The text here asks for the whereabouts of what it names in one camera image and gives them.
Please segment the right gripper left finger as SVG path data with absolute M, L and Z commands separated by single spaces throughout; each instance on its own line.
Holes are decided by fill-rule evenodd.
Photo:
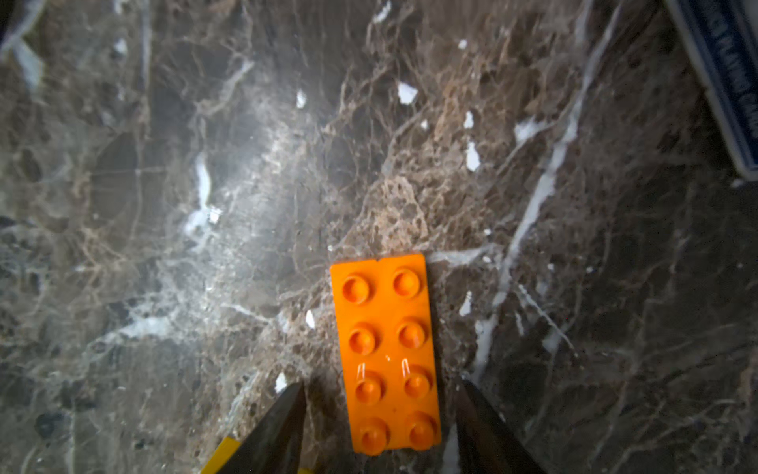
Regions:
M 292 383 L 282 391 L 219 473 L 296 474 L 300 464 L 305 414 L 305 386 L 302 382 Z

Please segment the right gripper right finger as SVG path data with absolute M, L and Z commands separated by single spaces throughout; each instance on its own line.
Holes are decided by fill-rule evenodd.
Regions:
M 467 379 L 456 396 L 456 423 L 462 473 L 545 474 L 499 413 Z

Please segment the yellow lego brick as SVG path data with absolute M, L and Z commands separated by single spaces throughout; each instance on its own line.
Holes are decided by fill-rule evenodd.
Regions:
M 217 474 L 221 468 L 228 462 L 234 453 L 240 448 L 241 442 L 234 438 L 223 438 L 217 446 L 210 460 L 203 466 L 201 474 Z

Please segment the orange long lego brick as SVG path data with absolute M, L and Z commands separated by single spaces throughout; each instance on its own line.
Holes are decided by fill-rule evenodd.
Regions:
M 345 400 L 357 453 L 441 442 L 426 259 L 331 266 Z

